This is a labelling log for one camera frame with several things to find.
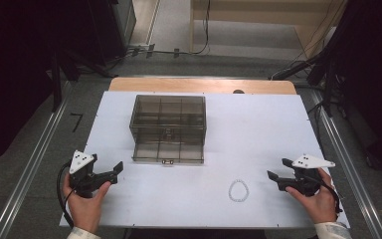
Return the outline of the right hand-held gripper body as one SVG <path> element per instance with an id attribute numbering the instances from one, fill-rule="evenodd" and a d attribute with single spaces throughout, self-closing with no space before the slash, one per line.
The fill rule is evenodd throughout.
<path id="1" fill-rule="evenodd" d="M 321 186 L 324 186 L 335 194 L 334 190 L 322 180 L 318 172 L 322 167 L 334 167 L 334 162 L 304 154 L 293 160 L 292 165 L 294 178 L 279 177 L 277 185 L 280 191 L 285 191 L 290 186 L 305 196 L 313 196 Z"/>

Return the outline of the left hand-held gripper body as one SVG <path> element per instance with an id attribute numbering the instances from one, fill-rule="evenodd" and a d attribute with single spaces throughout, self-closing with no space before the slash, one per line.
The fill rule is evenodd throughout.
<path id="1" fill-rule="evenodd" d="M 94 173 L 93 159 L 91 155 L 76 150 L 71 161 L 70 187 L 83 198 L 92 198 L 93 193 L 107 181 L 117 184 L 117 175 L 110 175 L 109 171 Z"/>

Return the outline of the smoky transparent drawer box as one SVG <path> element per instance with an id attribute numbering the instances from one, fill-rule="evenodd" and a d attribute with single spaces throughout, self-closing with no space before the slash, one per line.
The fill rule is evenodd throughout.
<path id="1" fill-rule="evenodd" d="M 136 162 L 204 162 L 204 97 L 137 95 L 129 128 L 135 142 L 132 159 Z"/>

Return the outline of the person's right hand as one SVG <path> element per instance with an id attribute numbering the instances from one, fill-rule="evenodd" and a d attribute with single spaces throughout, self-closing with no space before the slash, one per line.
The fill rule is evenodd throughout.
<path id="1" fill-rule="evenodd" d="M 326 187 L 321 186 L 318 193 L 310 197 L 300 194 L 290 186 L 286 188 L 286 192 L 303 206 L 314 224 L 337 220 L 336 202 L 333 194 Z"/>

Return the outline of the person's left hand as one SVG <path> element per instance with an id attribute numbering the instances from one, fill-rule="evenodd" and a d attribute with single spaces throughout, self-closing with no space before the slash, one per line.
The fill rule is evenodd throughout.
<path id="1" fill-rule="evenodd" d="M 68 200 L 68 206 L 74 222 L 74 226 L 89 233 L 96 234 L 101 218 L 101 206 L 105 195 L 111 186 L 105 182 L 93 198 L 78 196 L 70 187 L 70 176 L 65 175 L 63 183 L 64 196 Z"/>

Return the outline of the white board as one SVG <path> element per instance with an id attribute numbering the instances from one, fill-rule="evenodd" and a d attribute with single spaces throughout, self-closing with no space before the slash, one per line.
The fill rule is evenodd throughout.
<path id="1" fill-rule="evenodd" d="M 282 159 L 321 151 L 298 95 L 209 94 L 204 162 L 135 162 L 129 122 L 135 93 L 104 93 L 85 151 L 95 171 L 123 162 L 102 206 L 103 226 L 309 228 L 303 207 L 269 180 Z"/>

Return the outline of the black stand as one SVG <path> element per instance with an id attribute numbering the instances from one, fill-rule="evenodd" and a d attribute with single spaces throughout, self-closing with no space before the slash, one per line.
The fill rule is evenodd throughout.
<path id="1" fill-rule="evenodd" d="M 53 84 L 53 112 L 62 103 L 61 72 L 64 72 L 69 81 L 77 81 L 80 73 L 73 58 L 63 48 L 54 48 L 51 58 L 51 76 Z"/>

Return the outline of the wooden table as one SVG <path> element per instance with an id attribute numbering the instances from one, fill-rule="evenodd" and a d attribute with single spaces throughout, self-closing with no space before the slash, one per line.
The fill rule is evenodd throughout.
<path id="1" fill-rule="evenodd" d="M 214 78 L 117 77 L 111 80 L 108 89 L 112 92 L 231 94 L 243 91 L 245 94 L 257 95 L 296 94 L 295 86 L 290 81 Z"/>

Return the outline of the dark curtain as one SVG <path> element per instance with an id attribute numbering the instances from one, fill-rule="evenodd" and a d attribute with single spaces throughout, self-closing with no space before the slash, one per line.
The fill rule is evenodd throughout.
<path id="1" fill-rule="evenodd" d="M 48 96 L 54 48 L 107 77 L 122 56 L 114 7 L 119 0 L 0 0 L 0 156 Z"/>
<path id="2" fill-rule="evenodd" d="M 382 167 L 382 0 L 348 0 L 321 55 L 307 81 L 333 77 L 370 163 Z"/>

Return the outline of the aluminium rail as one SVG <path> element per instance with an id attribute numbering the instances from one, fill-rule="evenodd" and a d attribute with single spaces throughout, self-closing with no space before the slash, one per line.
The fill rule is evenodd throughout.
<path id="1" fill-rule="evenodd" d="M 312 110 L 314 111 L 316 137 L 320 144 L 320 148 L 323 149 L 320 133 L 320 128 L 323 127 L 334 152 L 336 153 L 339 165 L 346 176 L 372 238 L 382 239 L 382 220 L 367 188 L 352 162 L 352 157 L 346 148 L 334 119 L 327 114 L 320 92 L 311 90 L 309 94 L 314 103 Z"/>
<path id="2" fill-rule="evenodd" d="M 57 109 L 51 113 L 45 128 L 21 174 L 17 184 L 6 201 L 0 214 L 0 239 L 6 239 L 12 224 L 22 206 L 32 181 L 44 158 L 51 139 L 66 109 L 68 98 L 73 90 L 74 83 L 65 82 L 62 90 L 62 102 Z"/>

